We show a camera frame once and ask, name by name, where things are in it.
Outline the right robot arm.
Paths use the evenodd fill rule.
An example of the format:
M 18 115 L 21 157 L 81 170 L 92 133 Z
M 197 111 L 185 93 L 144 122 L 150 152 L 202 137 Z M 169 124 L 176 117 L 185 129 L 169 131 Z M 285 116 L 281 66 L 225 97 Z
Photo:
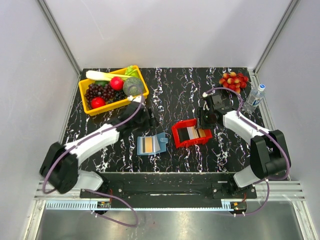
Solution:
M 247 186 L 264 179 L 286 179 L 291 160 L 284 134 L 279 130 L 268 130 L 245 117 L 239 110 L 226 105 L 221 96 L 203 93 L 204 105 L 197 110 L 197 127 L 213 129 L 220 124 L 233 131 L 250 147 L 249 166 L 233 175 L 227 186 L 228 194 L 239 198 Z

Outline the blue card holder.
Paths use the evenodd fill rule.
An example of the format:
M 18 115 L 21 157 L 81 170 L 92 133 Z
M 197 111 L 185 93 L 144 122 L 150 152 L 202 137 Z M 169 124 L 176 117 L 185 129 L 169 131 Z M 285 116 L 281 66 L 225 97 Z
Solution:
M 164 132 L 153 136 L 139 136 L 137 138 L 137 155 L 150 156 L 167 151 L 168 138 Z

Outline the yellow plastic tray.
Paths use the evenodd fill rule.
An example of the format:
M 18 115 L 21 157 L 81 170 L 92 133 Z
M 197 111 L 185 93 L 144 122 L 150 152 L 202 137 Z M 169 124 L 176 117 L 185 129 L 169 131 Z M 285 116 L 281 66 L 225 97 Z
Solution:
M 130 103 L 128 97 L 149 94 L 138 66 L 131 65 L 112 72 L 87 70 L 78 84 L 84 112 L 96 116 Z

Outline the red plastic bin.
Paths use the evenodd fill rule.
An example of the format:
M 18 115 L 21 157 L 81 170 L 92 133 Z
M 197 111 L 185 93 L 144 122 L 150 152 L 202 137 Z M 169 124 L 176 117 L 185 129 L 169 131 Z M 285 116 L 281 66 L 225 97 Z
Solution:
M 210 129 L 197 128 L 197 119 L 182 120 L 171 128 L 176 148 L 205 145 L 213 138 Z

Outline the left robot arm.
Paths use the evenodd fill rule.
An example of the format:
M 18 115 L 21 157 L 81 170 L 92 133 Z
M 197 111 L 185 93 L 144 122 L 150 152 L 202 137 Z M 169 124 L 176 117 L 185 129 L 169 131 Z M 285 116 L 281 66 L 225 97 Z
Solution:
M 51 193 L 46 189 L 46 185 L 50 184 L 52 190 L 60 194 L 84 189 L 91 190 L 98 198 L 106 196 L 108 180 L 96 171 L 81 170 L 81 164 L 101 149 L 118 142 L 125 134 L 156 128 L 157 125 L 151 107 L 131 103 L 120 115 L 111 118 L 94 132 L 66 144 L 53 143 L 39 170 L 44 178 L 43 193 Z

